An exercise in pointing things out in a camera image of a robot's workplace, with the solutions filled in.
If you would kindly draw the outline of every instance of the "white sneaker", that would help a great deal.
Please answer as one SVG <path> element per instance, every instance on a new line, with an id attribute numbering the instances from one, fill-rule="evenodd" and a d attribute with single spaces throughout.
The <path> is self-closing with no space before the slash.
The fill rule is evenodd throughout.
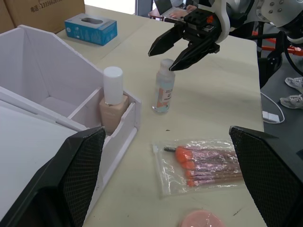
<path id="1" fill-rule="evenodd" d="M 298 91 L 300 91 L 301 93 L 303 93 L 303 77 L 299 77 L 299 78 L 286 78 L 285 79 L 285 83 L 292 87 L 297 89 Z"/>
<path id="2" fill-rule="evenodd" d="M 280 98 L 280 102 L 283 106 L 290 109 L 303 109 L 302 95 L 294 95 L 289 96 L 287 98 Z"/>

